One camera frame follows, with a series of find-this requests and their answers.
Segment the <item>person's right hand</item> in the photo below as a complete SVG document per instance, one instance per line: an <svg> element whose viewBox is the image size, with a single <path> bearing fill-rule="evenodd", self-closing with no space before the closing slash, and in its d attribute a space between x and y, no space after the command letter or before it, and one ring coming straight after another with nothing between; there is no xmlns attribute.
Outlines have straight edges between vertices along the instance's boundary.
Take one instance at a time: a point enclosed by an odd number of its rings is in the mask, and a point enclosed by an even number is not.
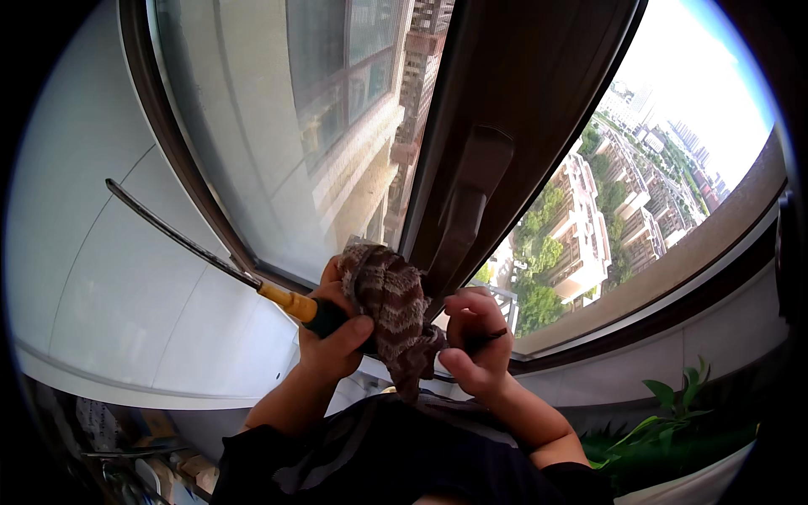
<svg viewBox="0 0 808 505"><path fill-rule="evenodd" d="M514 340L511 329L494 297L482 286L458 289L444 303L449 316L446 335L451 347L444 349L438 360L466 393L485 401L486 397L496 395L510 377L507 366ZM466 343L471 339L502 330L504 335L486 343L472 356L466 353Z"/></svg>

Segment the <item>window glass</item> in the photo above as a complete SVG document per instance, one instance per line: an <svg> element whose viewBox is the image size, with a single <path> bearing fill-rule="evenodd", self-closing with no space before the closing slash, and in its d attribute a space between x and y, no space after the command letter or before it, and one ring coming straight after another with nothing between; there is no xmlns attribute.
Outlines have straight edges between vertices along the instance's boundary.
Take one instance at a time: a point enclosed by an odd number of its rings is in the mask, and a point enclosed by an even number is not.
<svg viewBox="0 0 808 505"><path fill-rule="evenodd" d="M451 0L155 5L175 114L258 260L317 283L353 237L398 247Z"/></svg>
<svg viewBox="0 0 808 505"><path fill-rule="evenodd" d="M472 280L516 299L517 337L658 275L713 219L772 131L759 75L715 5L649 2L573 149Z"/></svg>
<svg viewBox="0 0 808 505"><path fill-rule="evenodd" d="M393 21L398 2L354 0L351 3L351 65L393 43Z"/></svg>

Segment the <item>yellow handle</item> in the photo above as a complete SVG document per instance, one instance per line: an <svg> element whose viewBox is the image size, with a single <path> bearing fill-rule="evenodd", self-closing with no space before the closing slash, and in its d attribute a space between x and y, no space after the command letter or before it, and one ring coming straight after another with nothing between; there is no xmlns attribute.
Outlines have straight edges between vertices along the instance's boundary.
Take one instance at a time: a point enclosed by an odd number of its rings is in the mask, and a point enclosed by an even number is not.
<svg viewBox="0 0 808 505"><path fill-rule="evenodd" d="M300 293L281 291L267 283L261 283L258 294L274 301L285 313L299 319L300 322L309 322L317 315L317 302Z"/></svg>

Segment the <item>finger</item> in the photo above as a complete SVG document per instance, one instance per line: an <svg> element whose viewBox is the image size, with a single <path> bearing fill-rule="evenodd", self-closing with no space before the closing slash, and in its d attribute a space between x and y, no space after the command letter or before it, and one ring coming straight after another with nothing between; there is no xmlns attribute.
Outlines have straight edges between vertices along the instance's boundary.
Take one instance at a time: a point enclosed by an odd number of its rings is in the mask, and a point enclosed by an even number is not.
<svg viewBox="0 0 808 505"><path fill-rule="evenodd" d="M331 256L331 259L326 263L326 267L322 269L320 276L320 285L328 284L336 280L342 280L343 274L339 271L339 255Z"/></svg>
<svg viewBox="0 0 808 505"><path fill-rule="evenodd" d="M461 385L482 384L486 380L486 370L478 367L462 349L450 347L438 355L438 361L457 379Z"/></svg>
<svg viewBox="0 0 808 505"><path fill-rule="evenodd" d="M356 316L356 309L350 300L343 295L342 281L335 280L328 284L321 284L319 288L309 293L309 298L320 298L321 300L331 300L345 311L349 318Z"/></svg>
<svg viewBox="0 0 808 505"><path fill-rule="evenodd" d="M328 335L323 345L335 356L344 357L359 348L373 332L373 320L368 316L359 316L351 319L337 331Z"/></svg>
<svg viewBox="0 0 808 505"><path fill-rule="evenodd" d="M488 288L486 288L485 286L468 286L465 288L460 288L457 291L455 291L455 294L462 295L467 292L476 292L481 295L485 295L486 297L492 297L491 291L489 291Z"/></svg>
<svg viewBox="0 0 808 505"><path fill-rule="evenodd" d="M462 310L460 314L449 318L446 326L446 339L450 347L465 349L465 340L469 335L485 335L486 328L480 323L479 316Z"/></svg>
<svg viewBox="0 0 808 505"><path fill-rule="evenodd" d="M507 326L505 317L493 297L483 296L478 292L463 292L444 298L446 314L449 317L460 316L464 309L479 316L478 321L485 331L497 331Z"/></svg>

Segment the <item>white wall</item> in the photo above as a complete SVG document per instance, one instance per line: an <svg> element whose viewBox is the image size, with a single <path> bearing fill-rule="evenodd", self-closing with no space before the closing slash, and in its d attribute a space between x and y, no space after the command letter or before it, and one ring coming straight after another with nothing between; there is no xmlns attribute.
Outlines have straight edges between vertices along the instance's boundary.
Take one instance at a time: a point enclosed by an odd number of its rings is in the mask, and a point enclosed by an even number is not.
<svg viewBox="0 0 808 505"><path fill-rule="evenodd" d="M297 327L271 302L112 197L112 178L192 240L229 254L154 145L105 0L61 56L25 133L4 275L23 371L155 408L251 406L288 367Z"/></svg>
<svg viewBox="0 0 808 505"><path fill-rule="evenodd" d="M721 302L663 333L632 346L530 375L525 387L553 406L585 406L651 398L644 379L682 386L682 367L712 364L710 379L742 368L785 341L778 315L774 262ZM458 386L452 398L466 399Z"/></svg>

